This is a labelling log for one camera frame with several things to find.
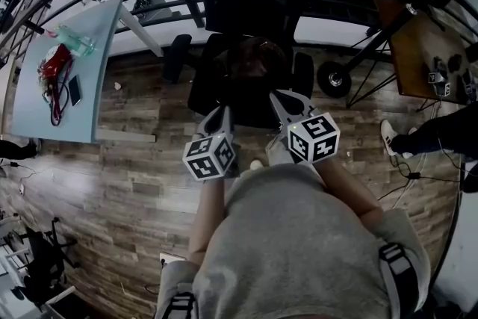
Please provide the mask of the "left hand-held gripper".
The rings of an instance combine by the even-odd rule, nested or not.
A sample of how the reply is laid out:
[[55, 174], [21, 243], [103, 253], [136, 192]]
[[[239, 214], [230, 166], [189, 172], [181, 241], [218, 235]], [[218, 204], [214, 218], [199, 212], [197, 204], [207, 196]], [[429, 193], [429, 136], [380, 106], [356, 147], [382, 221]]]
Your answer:
[[186, 143], [182, 161], [198, 182], [222, 178], [236, 157], [232, 141], [231, 108], [218, 106], [198, 125], [192, 141]]

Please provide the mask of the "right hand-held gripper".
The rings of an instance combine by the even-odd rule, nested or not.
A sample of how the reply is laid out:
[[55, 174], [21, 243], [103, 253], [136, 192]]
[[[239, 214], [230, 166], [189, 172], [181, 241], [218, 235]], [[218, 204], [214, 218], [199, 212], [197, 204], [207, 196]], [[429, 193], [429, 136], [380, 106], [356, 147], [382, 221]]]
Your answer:
[[270, 92], [270, 102], [295, 159], [314, 164], [337, 153], [341, 131], [330, 113], [320, 112], [307, 96], [291, 90]]

